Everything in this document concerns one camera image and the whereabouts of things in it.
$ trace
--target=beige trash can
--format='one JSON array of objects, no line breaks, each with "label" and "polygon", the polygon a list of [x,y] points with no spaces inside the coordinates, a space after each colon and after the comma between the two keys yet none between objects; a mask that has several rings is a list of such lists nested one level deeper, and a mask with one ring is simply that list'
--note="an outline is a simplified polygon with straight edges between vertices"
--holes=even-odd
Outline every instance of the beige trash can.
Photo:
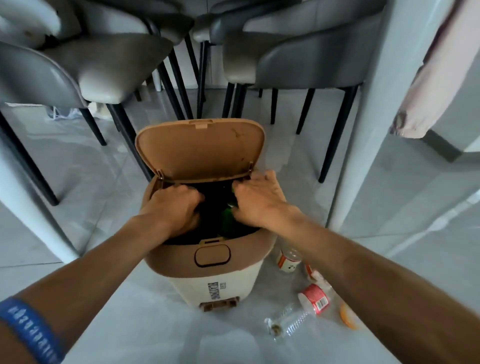
[{"label": "beige trash can", "polygon": [[[152,194],[172,183],[231,181],[250,175],[264,144],[264,130],[246,119],[173,121],[149,126],[138,133],[136,147],[156,174],[142,206]],[[221,236],[166,242],[145,261],[168,277],[185,302],[210,311],[236,306],[253,288],[276,235],[258,229],[224,240]]]}]

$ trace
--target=white table leg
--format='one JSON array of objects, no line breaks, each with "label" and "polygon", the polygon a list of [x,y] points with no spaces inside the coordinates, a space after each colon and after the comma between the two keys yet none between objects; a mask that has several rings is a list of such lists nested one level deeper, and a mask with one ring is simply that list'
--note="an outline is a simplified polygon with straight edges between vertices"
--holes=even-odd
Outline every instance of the white table leg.
[{"label": "white table leg", "polygon": [[340,231],[452,0],[390,0],[327,227]]},{"label": "white table leg", "polygon": [[10,150],[0,145],[0,201],[62,262],[79,257]]}]

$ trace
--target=black chair leg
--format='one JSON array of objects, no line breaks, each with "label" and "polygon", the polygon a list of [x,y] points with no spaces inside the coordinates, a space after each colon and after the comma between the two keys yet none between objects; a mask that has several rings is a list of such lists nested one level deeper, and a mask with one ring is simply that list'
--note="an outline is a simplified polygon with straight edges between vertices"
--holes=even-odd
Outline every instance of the black chair leg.
[{"label": "black chair leg", "polygon": [[4,144],[12,151],[13,155],[20,163],[28,177],[33,181],[35,186],[39,189],[42,195],[46,198],[49,204],[56,206],[59,201],[48,182],[43,177],[42,172],[38,169],[32,157],[28,154],[20,139],[18,139],[15,132],[8,124],[7,120],[0,112],[0,138]]},{"label": "black chair leg", "polygon": [[177,99],[177,95],[175,94],[175,90],[173,89],[172,82],[170,81],[170,77],[168,76],[167,69],[163,62],[158,66],[158,73],[160,74],[160,79],[163,82],[163,86],[165,86],[168,99],[170,100],[170,104],[172,104],[177,119],[185,120],[185,116],[183,115],[183,111],[181,110],[179,100]]},{"label": "black chair leg", "polygon": [[197,84],[200,85],[199,73],[198,73],[198,64],[197,59],[195,58],[195,52],[193,51],[192,40],[190,39],[190,34],[187,34],[185,37],[185,45],[187,46],[188,55],[190,57],[190,62],[192,63],[193,73],[195,74],[195,79]]},{"label": "black chair leg", "polygon": [[135,89],[133,94],[135,95],[135,98],[137,99],[138,102],[142,102],[142,95],[140,95],[140,90],[138,88]]},{"label": "black chair leg", "polygon": [[112,114],[113,120],[115,120],[115,123],[118,125],[120,133],[123,136],[125,143],[127,143],[127,147],[130,149],[147,180],[150,181],[154,174],[144,163],[135,148],[135,138],[137,137],[137,133],[125,112],[125,109],[121,104],[107,104],[107,108],[110,111],[110,114]]},{"label": "black chair leg", "polygon": [[177,81],[177,86],[180,92],[180,98],[183,103],[183,108],[185,109],[185,113],[187,114],[187,119],[193,119],[192,108],[190,107],[190,101],[188,100],[187,90],[185,89],[185,84],[183,83],[183,78],[180,73],[180,66],[177,60],[177,55],[175,54],[175,50],[172,48],[172,51],[168,55],[168,59],[170,60],[170,64],[172,66],[173,75],[175,77],[175,81]]},{"label": "black chair leg", "polygon": [[233,100],[232,117],[241,118],[243,112],[243,104],[247,95],[247,85],[237,84],[235,90],[235,99]]},{"label": "black chair leg", "polygon": [[307,118],[308,110],[310,109],[310,104],[312,103],[314,94],[315,94],[315,89],[309,88],[307,92],[307,97],[305,98],[305,102],[303,103],[303,108],[301,110],[300,121],[296,131],[297,135],[300,135],[301,133],[301,130],[303,128],[303,124],[305,123],[305,119]]},{"label": "black chair leg", "polygon": [[234,84],[230,82],[227,85],[227,93],[225,94],[225,102],[223,103],[222,118],[228,118],[228,113],[230,113],[230,104],[232,103],[233,88]]},{"label": "black chair leg", "polygon": [[101,146],[106,146],[107,142],[103,138],[103,135],[100,132],[100,129],[98,128],[98,125],[95,122],[95,118],[90,113],[90,110],[85,108],[85,109],[80,109],[80,112],[82,113],[82,116],[84,117],[84,119],[87,122],[90,129],[92,129],[93,134],[95,134],[97,140],[100,142],[100,145]]},{"label": "black chair leg", "polygon": [[357,94],[358,88],[358,85],[344,88],[345,95],[343,96],[342,106],[340,106],[340,111],[338,112],[332,136],[330,138],[330,142],[328,143],[324,165],[322,166],[320,178],[318,179],[318,182],[320,183],[325,182],[325,178],[327,177],[328,170],[332,164],[336,148],[338,147],[338,142],[340,142],[340,138],[342,137],[343,129],[350,114],[350,110],[352,109],[353,101],[355,100],[355,95]]},{"label": "black chair leg", "polygon": [[278,88],[272,88],[272,110],[270,113],[270,124],[275,124],[276,100],[278,98]]},{"label": "black chair leg", "polygon": [[202,42],[200,45],[200,84],[198,85],[197,94],[197,119],[202,118],[205,98],[205,77],[207,73],[207,60],[209,42]]}]

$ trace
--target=hand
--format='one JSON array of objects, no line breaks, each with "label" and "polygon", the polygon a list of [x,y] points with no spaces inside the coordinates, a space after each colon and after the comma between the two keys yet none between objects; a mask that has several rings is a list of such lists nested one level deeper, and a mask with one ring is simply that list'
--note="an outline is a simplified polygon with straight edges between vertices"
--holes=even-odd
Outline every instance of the hand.
[{"label": "hand", "polygon": [[273,170],[267,170],[265,174],[254,171],[250,180],[234,181],[232,185],[239,206],[233,208],[232,213],[236,220],[245,225],[274,231],[278,212],[299,211],[287,204]]},{"label": "hand", "polygon": [[156,191],[150,201],[133,217],[137,229],[148,232],[154,247],[164,240],[182,235],[198,225],[194,210],[204,196],[186,185],[174,185]]}]

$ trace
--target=trash can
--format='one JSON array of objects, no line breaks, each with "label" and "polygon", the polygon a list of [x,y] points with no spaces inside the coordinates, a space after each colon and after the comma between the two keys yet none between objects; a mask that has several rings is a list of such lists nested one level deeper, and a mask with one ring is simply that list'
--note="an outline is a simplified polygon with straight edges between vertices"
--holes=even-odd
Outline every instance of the trash can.
[{"label": "trash can", "polygon": [[[217,206],[227,202],[223,196],[234,197],[231,183],[248,178],[253,171],[264,139],[261,125],[246,119],[172,121],[138,133],[137,150],[155,173],[142,206],[156,190],[173,183],[196,187],[205,194],[203,204],[210,203],[210,210],[200,213],[196,231],[170,239],[145,258],[189,306],[203,311],[236,306],[251,292],[275,243],[276,235],[265,229],[242,225],[231,239],[210,229],[222,218]],[[214,222],[209,221],[210,215],[215,216]]]}]

